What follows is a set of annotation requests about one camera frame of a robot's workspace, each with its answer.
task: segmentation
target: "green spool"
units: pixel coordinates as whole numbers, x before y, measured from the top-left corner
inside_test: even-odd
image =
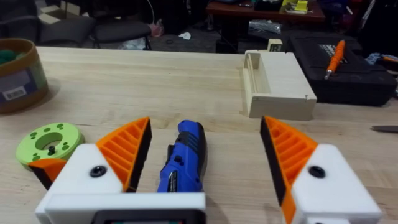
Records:
[[[25,169],[30,170],[28,163],[38,159],[69,159],[83,142],[83,135],[74,125],[48,124],[25,136],[18,145],[16,156]]]

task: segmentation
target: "screwdriver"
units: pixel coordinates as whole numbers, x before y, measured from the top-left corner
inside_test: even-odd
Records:
[[[340,60],[343,59],[345,45],[346,45],[346,42],[344,40],[341,40],[338,42],[338,45],[336,46],[336,49],[335,49],[335,54],[330,59],[329,67],[326,70],[326,75],[325,75],[326,80],[329,79],[330,75],[332,75],[336,72],[336,68],[337,68],[338,64],[340,63]]]

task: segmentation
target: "beige box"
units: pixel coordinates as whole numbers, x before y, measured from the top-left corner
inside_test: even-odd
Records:
[[[243,82],[250,118],[308,121],[317,97],[293,53],[245,53]]]
[[[58,6],[47,6],[40,8],[40,11],[39,19],[46,24],[53,24],[62,19],[79,17],[80,7],[61,1],[61,8]]]

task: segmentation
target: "wooden workbench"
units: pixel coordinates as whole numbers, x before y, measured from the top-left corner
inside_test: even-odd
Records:
[[[45,194],[15,159],[19,141],[49,123],[77,125],[87,142],[143,116],[153,138],[139,191],[154,192],[183,119],[201,122],[208,140],[204,180],[208,223],[280,224],[259,119],[242,102],[243,55],[39,48],[51,94],[29,110],[0,116],[0,223],[37,223]],[[398,122],[398,102],[383,108],[317,104],[314,120],[286,121],[318,142],[337,145],[381,207],[398,223],[398,134],[369,130]]]

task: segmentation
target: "cable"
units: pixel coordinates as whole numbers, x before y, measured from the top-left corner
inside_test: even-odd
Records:
[[[218,30],[216,30],[216,32],[221,36],[221,38],[222,38],[230,47],[232,47],[236,52],[238,52],[237,48],[236,48],[233,44],[231,44],[225,37],[223,37],[223,35],[222,35]]]
[[[149,6],[150,6],[150,9],[151,9],[151,11],[152,11],[152,23],[154,24],[154,23],[155,23],[155,13],[154,13],[154,8],[152,7],[152,4],[150,3],[150,1],[149,1],[149,0],[147,0],[147,2],[148,2]]]

